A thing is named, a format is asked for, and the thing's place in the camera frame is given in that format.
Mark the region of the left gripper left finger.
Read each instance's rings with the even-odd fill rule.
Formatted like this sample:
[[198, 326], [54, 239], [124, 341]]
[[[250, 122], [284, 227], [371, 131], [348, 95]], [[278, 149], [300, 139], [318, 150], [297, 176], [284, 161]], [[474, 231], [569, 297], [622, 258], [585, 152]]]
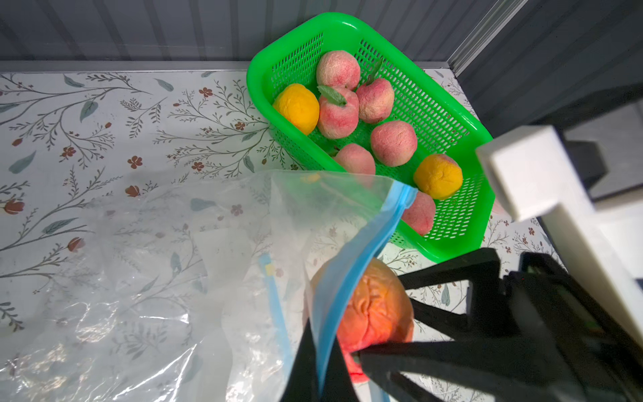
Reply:
[[318, 400], [316, 348], [311, 333], [311, 325], [307, 321], [280, 402], [315, 402]]

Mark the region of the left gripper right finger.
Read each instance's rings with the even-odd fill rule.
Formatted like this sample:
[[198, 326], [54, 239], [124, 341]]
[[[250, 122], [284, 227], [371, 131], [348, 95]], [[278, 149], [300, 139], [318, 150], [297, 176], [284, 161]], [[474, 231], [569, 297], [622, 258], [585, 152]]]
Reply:
[[321, 401], [359, 402], [339, 346], [333, 346], [328, 360], [328, 370], [325, 384], [321, 391]]

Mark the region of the pink peach with leaf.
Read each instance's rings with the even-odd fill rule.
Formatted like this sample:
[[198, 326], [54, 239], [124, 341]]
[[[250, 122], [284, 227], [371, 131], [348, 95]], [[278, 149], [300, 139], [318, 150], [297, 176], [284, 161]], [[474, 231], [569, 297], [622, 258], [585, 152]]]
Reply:
[[333, 105], [324, 95], [320, 95], [320, 114], [317, 128], [323, 137], [341, 139], [350, 136], [358, 126], [359, 101], [355, 92], [346, 88], [336, 88], [345, 100], [343, 107]]

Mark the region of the clear zip-top bag blue zipper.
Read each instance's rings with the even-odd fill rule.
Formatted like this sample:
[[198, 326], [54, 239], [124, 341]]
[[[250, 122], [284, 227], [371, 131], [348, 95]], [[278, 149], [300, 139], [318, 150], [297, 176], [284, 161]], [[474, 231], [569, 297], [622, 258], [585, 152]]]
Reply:
[[309, 321], [321, 401], [352, 292], [416, 194], [266, 171], [97, 201], [57, 288], [1, 339], [1, 398], [280, 401]]

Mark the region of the orange red peach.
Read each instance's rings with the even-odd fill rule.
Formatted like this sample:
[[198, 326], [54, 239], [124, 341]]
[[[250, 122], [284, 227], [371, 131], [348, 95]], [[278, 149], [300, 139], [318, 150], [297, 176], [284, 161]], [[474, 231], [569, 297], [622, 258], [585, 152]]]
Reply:
[[337, 338], [351, 381], [368, 381], [352, 353], [382, 343], [409, 343], [414, 334], [414, 310], [398, 276], [373, 258], [338, 327]]

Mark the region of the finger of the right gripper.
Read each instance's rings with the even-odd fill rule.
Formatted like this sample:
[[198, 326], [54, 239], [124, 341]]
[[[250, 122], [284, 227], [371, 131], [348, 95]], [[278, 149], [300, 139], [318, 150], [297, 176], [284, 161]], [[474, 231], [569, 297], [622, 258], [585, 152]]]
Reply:
[[415, 318], [450, 338], [501, 335], [501, 262], [492, 248], [482, 248], [400, 277], [406, 290], [468, 281], [467, 311], [457, 314], [413, 299]]
[[427, 375], [504, 401], [551, 401], [532, 362], [536, 348], [520, 339], [389, 343], [358, 352], [363, 372], [398, 401], [439, 398], [404, 373]]

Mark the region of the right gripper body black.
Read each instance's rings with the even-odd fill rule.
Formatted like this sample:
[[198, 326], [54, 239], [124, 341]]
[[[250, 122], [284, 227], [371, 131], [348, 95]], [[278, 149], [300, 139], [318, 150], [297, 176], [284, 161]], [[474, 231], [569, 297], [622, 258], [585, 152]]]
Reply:
[[494, 249], [472, 254], [469, 328], [491, 338], [493, 391], [505, 401], [640, 401], [642, 349], [551, 256], [525, 253], [500, 274]]

